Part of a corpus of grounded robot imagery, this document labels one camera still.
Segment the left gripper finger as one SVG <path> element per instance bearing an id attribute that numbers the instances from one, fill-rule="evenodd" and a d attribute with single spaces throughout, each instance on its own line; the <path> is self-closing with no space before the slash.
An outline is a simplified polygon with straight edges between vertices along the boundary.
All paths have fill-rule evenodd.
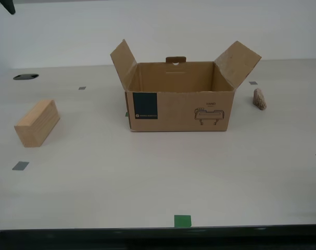
<path id="1" fill-rule="evenodd" d="M 0 4 L 8 11 L 11 15 L 14 15 L 14 14 L 16 13 L 13 0 L 0 0 Z"/>

